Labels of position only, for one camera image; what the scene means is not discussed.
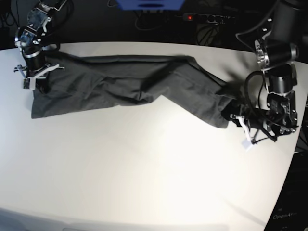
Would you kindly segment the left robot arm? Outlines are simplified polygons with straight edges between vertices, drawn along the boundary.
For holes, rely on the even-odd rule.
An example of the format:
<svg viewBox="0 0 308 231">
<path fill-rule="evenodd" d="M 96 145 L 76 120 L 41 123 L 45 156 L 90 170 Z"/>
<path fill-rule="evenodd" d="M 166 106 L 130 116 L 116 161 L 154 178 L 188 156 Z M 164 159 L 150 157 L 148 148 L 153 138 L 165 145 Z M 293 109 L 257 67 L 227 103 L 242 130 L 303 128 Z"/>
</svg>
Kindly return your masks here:
<svg viewBox="0 0 308 231">
<path fill-rule="evenodd" d="M 277 1 L 254 27 L 260 69 L 249 74 L 243 89 L 235 89 L 204 70 L 190 56 L 116 55 L 77 57 L 48 52 L 60 65 L 48 74 L 48 91 L 34 90 L 32 118 L 44 118 L 115 106 L 152 103 L 165 96 L 202 121 L 226 128 L 229 122 L 248 126 L 272 138 L 297 128 L 294 60 L 298 57 L 291 27 L 304 10 L 301 0 Z"/>
</svg>

